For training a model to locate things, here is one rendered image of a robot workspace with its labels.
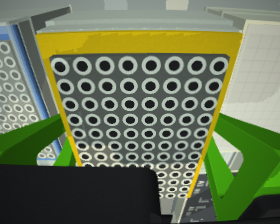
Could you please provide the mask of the black square pad with rg label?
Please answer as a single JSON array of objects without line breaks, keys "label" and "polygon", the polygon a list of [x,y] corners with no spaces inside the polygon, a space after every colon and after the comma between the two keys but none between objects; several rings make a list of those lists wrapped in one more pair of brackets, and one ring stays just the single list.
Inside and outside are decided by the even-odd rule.
[{"label": "black square pad with rg label", "polygon": [[161,215],[162,223],[171,223],[173,215]]}]

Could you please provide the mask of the yellow tip rack with grey top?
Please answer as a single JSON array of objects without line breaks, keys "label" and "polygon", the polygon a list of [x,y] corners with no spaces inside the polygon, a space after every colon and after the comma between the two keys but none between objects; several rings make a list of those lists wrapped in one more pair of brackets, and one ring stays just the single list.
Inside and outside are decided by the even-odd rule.
[{"label": "yellow tip rack with grey top", "polygon": [[190,198],[239,52],[233,21],[197,10],[74,11],[36,39],[78,166],[143,166]]}]

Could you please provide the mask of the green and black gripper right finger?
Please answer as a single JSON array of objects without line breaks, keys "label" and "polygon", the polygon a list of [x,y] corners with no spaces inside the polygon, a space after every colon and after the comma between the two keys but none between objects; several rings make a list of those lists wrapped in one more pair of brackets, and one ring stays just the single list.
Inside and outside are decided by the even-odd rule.
[{"label": "green and black gripper right finger", "polygon": [[237,220],[256,197],[280,194],[280,133],[222,113],[214,131],[243,155],[235,177],[213,136],[204,158],[217,221]]}]

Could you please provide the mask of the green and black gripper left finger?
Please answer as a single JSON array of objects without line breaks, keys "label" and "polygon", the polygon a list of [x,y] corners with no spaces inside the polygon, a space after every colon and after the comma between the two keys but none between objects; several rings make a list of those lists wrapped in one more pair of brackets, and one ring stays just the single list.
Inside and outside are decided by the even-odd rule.
[{"label": "green and black gripper left finger", "polygon": [[[0,134],[0,164],[38,165],[37,156],[63,133],[60,113],[50,118]],[[75,166],[68,137],[53,166]]]}]

